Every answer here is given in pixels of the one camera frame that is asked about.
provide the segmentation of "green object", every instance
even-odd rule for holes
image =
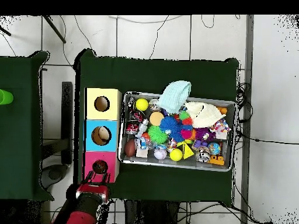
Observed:
[[[180,120],[184,120],[185,118],[189,118],[189,117],[190,117],[190,115],[186,111],[182,111],[180,113]]]
[[[13,101],[12,93],[0,89],[0,105],[11,104],[12,101]]]
[[[161,94],[177,80],[192,84],[190,97],[236,100],[238,61],[170,61],[162,59],[96,58],[90,49],[78,55],[76,97],[79,97],[79,161],[82,180],[84,135],[84,88],[118,89]],[[173,167],[120,165],[116,182],[110,184],[111,198],[132,200],[222,201],[231,205],[232,172],[181,169]]]
[[[0,88],[13,104],[0,106],[0,199],[53,200],[39,185],[41,109],[39,70],[45,51],[30,57],[0,57]]]
[[[166,142],[168,136],[166,133],[161,131],[159,126],[152,125],[148,129],[148,135],[152,141],[156,142],[157,144],[162,144]]]

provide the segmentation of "yellow cube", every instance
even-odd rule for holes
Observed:
[[[88,120],[119,120],[122,96],[117,89],[86,90]]]

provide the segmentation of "light blue knit hat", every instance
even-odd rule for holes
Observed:
[[[162,107],[168,113],[179,113],[181,106],[185,103],[191,92],[191,83],[178,80],[170,83],[160,96],[157,106]]]

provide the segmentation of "white knit hat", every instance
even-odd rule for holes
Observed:
[[[185,103],[185,106],[187,107],[186,112],[190,114],[193,120],[192,126],[194,128],[210,127],[225,117],[225,114],[222,115],[218,108],[212,104],[191,101]]]

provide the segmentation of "brown ball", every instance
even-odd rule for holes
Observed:
[[[124,151],[128,157],[132,157],[136,153],[136,148],[135,148],[135,141],[134,139],[130,139],[127,143],[126,146],[124,147]]]

